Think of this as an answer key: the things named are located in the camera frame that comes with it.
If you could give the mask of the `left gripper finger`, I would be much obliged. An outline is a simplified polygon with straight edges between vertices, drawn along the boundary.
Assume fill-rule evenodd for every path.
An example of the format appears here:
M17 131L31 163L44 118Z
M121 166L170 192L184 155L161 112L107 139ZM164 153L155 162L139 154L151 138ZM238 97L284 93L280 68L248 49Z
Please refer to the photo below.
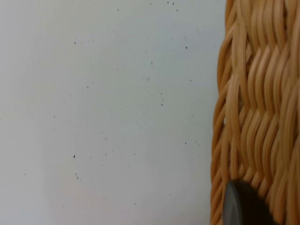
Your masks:
M224 225L276 225L257 191L242 180L232 180L225 187L222 210Z

